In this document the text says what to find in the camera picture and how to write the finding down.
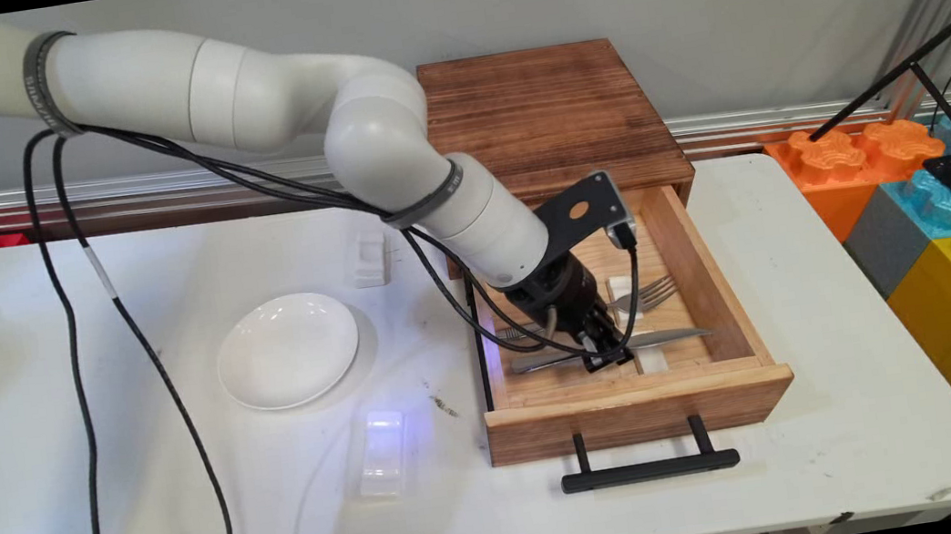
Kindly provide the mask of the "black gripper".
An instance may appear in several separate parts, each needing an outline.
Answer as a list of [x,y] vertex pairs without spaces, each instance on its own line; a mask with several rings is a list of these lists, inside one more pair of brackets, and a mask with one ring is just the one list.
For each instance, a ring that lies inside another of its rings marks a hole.
[[588,352],[583,361],[590,373],[634,359],[626,335],[608,313],[593,273],[570,252],[503,294],[530,320],[542,325],[547,324],[549,311],[556,311],[555,333],[572,338]]

